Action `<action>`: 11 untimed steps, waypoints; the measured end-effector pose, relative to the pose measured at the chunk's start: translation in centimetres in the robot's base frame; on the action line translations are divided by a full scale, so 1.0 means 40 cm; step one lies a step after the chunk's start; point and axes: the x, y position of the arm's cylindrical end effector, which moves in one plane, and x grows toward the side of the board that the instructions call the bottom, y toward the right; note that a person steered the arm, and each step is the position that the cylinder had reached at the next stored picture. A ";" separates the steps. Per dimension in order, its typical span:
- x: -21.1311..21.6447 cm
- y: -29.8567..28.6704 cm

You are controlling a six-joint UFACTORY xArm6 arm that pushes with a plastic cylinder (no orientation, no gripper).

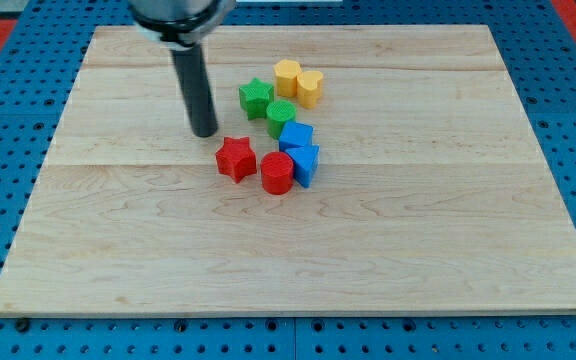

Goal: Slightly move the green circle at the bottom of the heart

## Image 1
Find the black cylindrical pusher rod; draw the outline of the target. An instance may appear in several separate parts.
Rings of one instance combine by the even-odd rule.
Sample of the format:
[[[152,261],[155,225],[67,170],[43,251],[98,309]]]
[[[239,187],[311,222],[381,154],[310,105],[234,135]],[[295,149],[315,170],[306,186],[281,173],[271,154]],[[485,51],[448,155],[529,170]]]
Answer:
[[[211,137],[218,130],[218,122],[202,47],[196,44],[172,50],[171,57],[191,130],[197,137]]]

